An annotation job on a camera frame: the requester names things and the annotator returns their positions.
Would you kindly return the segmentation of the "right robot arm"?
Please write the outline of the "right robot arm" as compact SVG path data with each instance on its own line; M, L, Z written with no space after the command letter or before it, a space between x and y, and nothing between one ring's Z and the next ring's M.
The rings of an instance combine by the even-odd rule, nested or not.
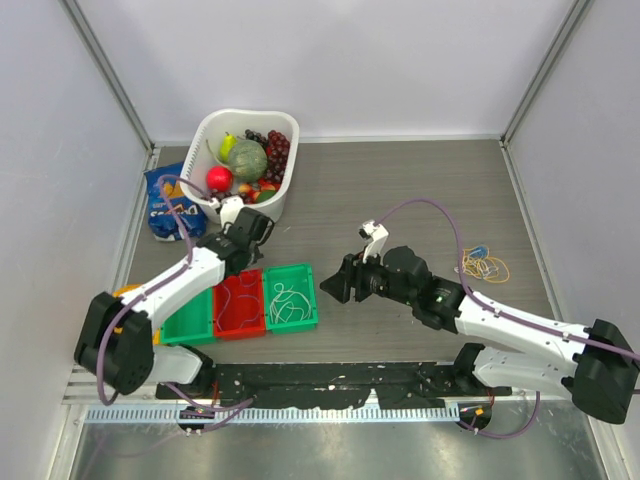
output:
M611 322L584 326L513 309L434 275L407 246L374 257L347 254L320 288L341 304L377 295L409 307L431 329L508 347L471 345L459 353L451 380L462 394L483 387L535 390L568 399L603 422L621 425L627 418L639 356Z

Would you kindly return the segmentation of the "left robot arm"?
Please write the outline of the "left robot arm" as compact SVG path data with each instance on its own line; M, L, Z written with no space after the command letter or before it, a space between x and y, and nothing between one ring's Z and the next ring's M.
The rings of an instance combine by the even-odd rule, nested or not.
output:
M208 356L191 346L155 345L153 336L197 295L256 263L274 225L244 206L220 232L188 243L186 257L150 282L122 296L102 292L91 300L74 361L96 376L103 405L150 382L179 386L193 399L211 391L214 364Z

